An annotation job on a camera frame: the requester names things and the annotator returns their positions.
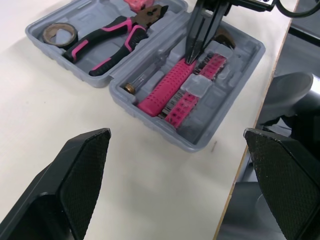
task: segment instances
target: wooden table edge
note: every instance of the wooden table edge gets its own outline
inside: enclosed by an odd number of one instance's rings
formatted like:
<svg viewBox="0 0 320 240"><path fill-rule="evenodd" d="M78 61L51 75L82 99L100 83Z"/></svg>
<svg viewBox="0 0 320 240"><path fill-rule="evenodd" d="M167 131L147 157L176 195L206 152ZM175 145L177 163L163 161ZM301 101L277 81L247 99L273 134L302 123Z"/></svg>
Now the wooden table edge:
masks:
<svg viewBox="0 0 320 240"><path fill-rule="evenodd" d="M295 7L294 7L294 11L296 11L296 9L297 9L297 7L298 7L298 4L299 4L299 1L300 1L300 0L297 0L297 1L296 1L296 5L295 5ZM267 96L268 89L269 89L269 87L270 87L270 84L271 84L271 82L272 82L272 79L274 78L275 70L276 70L276 67L277 67L277 64L278 64L278 61L279 61L279 57L280 57L280 54L281 54L281 52L282 52L282 48L284 47L285 40L286 40L286 38L287 38L288 31L289 31L289 28L290 28L290 26L291 26L291 23L292 23L292 18L290 19L289 25L288 25L288 27L287 27L287 29L286 29L286 33L285 33L284 38L283 38L283 40L282 40L282 44L281 44L280 50L279 50L279 52L278 52L276 61L275 61L274 66L273 66L273 70L272 70L271 77L270 77L270 79L269 79L269 81L268 81L267 88L266 88L265 91L264 91L263 101L262 101L262 103L261 103L261 105L260 105L260 108L259 108L259 111L258 111L258 113L257 113L257 115L256 115L256 118L255 118L255 121L254 121L254 125L252 126L253 128L257 125L257 121L258 121L260 112L261 112L261 110L262 110L262 107L263 107L263 105L264 105L264 101L265 101L265 98L266 98L266 96ZM242 164L244 163L244 160L245 160L247 151L248 151L248 146L246 146L245 149L244 149L244 152L243 152L243 155L242 155L242 158L241 158L241 162L240 162L239 167L238 167L238 170L237 170L237 172L236 172L236 174L235 174L235 177L234 177L234 180L233 180L233 183L232 183L232 186L231 186L231 189L230 189L228 198L227 198L227 200L226 200L226 202L225 202L224 209L223 209L223 211L222 211L222 214L221 214L219 223L218 223L218 225L217 225L217 227L216 227L213 240L216 240L216 239L217 239L217 236L218 236L218 233L219 233L219 230L220 230L222 221L224 220L224 217L225 217L225 214L226 214L226 211L227 211L227 208L228 208L230 199L231 199L231 197L232 197L232 193L234 192L235 184L236 184L237 179L238 179L238 177L239 177L239 174L240 174L240 171L241 171L241 166L242 166Z"/></svg>

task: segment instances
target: tool set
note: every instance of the tool set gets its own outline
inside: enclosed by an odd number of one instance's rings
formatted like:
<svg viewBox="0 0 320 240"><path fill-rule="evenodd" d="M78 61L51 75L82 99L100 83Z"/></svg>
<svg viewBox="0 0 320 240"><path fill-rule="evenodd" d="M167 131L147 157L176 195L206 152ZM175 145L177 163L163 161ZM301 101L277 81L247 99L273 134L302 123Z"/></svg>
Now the tool set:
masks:
<svg viewBox="0 0 320 240"><path fill-rule="evenodd" d="M205 18L203 26L197 26L202 22L198 16L190 18L184 0L153 4L153 0L73 0L25 32L61 67L95 88L108 85L112 99L128 114L170 143L196 152L212 138L264 46L216 21L225 7L222 3L213 14L211 29L220 26L205 41L202 30L210 26L211 18L197 11L198 3L195 12ZM188 28L188 22L194 24ZM196 28L200 32L193 41Z"/></svg>

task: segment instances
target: tape roll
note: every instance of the tape roll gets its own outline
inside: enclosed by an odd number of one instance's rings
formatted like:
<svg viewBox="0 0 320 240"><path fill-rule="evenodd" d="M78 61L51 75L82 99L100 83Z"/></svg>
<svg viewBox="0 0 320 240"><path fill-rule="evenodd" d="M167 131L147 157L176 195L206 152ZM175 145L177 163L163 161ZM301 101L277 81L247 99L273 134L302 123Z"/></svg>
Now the tape roll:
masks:
<svg viewBox="0 0 320 240"><path fill-rule="evenodd" d="M69 39L69 41L67 41L65 43L55 43L55 42L51 41L51 39L54 36L56 36L59 29L63 29L71 34L71 38ZM57 22L57 23L53 23L53 24L47 26L43 30L42 38L46 44L54 45L58 48L68 50L76 42L78 42L78 32L77 32L76 28L69 23Z"/></svg>

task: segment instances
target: pink and black pliers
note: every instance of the pink and black pliers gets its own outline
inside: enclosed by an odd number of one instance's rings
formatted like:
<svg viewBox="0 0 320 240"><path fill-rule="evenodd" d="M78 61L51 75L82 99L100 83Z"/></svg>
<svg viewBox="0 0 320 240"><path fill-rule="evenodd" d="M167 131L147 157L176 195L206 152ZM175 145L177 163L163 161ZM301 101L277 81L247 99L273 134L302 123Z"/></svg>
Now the pink and black pliers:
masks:
<svg viewBox="0 0 320 240"><path fill-rule="evenodd" d="M91 76L100 76L130 54L136 45L148 37L147 29L157 20L161 19L168 10L168 6L154 5L138 12L136 16L118 16L112 23L97 29L84 36L75 45L69 48L63 56L72 63L76 63L82 54L96 44L110 38L129 33L123 46L111 57L100 62L90 72Z"/></svg>

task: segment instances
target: table surface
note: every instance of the table surface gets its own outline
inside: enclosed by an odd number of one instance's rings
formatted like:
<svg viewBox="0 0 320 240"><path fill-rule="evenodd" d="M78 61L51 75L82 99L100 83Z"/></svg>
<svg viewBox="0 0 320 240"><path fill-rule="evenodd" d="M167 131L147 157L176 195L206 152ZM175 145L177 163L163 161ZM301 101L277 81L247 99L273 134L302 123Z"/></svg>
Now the table surface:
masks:
<svg viewBox="0 0 320 240"><path fill-rule="evenodd" d="M282 0L293 10L298 0ZM232 7L224 21L266 52L208 146L187 153L40 52L25 27L67 0L15 0L0 8L0 221L64 143L110 128L105 171L86 240L211 240L275 69L290 19L277 9ZM195 0L189 1L190 8Z"/></svg>

